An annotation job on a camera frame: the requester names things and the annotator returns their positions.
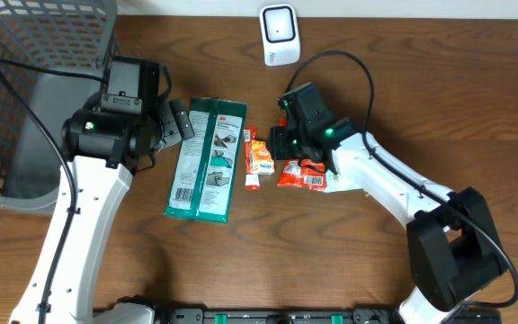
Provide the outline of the red snack bag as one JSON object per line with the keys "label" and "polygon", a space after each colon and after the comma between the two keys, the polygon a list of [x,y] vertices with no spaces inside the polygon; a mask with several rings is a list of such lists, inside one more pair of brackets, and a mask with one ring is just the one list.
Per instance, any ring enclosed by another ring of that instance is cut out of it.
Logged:
{"label": "red snack bag", "polygon": [[324,192],[327,185],[326,167],[310,159],[286,160],[277,185]]}

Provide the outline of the orange tissue pack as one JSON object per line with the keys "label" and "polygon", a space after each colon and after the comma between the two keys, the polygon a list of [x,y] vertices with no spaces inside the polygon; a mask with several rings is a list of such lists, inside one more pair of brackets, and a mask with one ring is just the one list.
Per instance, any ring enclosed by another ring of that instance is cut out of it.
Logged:
{"label": "orange tissue pack", "polygon": [[251,174],[267,176],[274,173],[274,161],[265,141],[256,139],[251,141],[249,158]]}

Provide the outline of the mint wet wipes pack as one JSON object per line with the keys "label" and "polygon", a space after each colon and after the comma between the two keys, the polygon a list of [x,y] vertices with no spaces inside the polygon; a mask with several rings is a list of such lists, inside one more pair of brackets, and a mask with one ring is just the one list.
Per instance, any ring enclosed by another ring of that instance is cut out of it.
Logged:
{"label": "mint wet wipes pack", "polygon": [[331,171],[326,173],[326,188],[324,190],[326,194],[360,189],[361,187],[352,180],[341,175],[335,175]]}

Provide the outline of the red chocolate bar wrapper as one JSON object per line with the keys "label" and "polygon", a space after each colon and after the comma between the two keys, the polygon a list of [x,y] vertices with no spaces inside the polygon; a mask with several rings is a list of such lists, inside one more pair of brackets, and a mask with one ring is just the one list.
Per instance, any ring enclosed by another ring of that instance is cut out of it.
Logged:
{"label": "red chocolate bar wrapper", "polygon": [[245,157],[246,157],[246,190],[259,190],[260,182],[259,175],[251,173],[251,142],[257,139],[257,128],[256,127],[245,127],[244,128],[244,139],[245,139]]}

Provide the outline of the green white 3M package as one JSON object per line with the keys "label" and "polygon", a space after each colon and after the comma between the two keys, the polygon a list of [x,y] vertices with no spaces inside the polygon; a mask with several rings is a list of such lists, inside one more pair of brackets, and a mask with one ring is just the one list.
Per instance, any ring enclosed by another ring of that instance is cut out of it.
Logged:
{"label": "green white 3M package", "polygon": [[226,223],[247,105],[193,98],[194,137],[181,145],[165,216]]}

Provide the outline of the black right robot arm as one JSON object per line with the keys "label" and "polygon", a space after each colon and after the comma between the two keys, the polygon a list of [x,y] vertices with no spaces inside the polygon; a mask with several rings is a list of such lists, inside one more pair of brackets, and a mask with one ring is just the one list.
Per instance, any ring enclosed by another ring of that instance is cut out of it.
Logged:
{"label": "black right robot arm", "polygon": [[445,323],[509,266],[485,198],[436,184],[388,153],[356,122],[338,119],[306,83],[278,100],[276,160],[310,159],[367,192],[406,229],[415,288],[398,307],[404,323]]}

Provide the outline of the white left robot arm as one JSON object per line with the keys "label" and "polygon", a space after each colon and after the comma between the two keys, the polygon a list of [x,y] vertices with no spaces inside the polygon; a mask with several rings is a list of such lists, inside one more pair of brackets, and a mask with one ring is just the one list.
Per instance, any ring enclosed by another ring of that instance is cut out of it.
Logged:
{"label": "white left robot arm", "polygon": [[194,130],[184,102],[171,100],[159,82],[164,65],[115,56],[101,87],[67,118],[60,143],[51,144],[62,174],[46,238],[12,323],[162,323],[164,313],[139,296],[94,310],[98,273],[114,217],[138,162],[190,140]]}

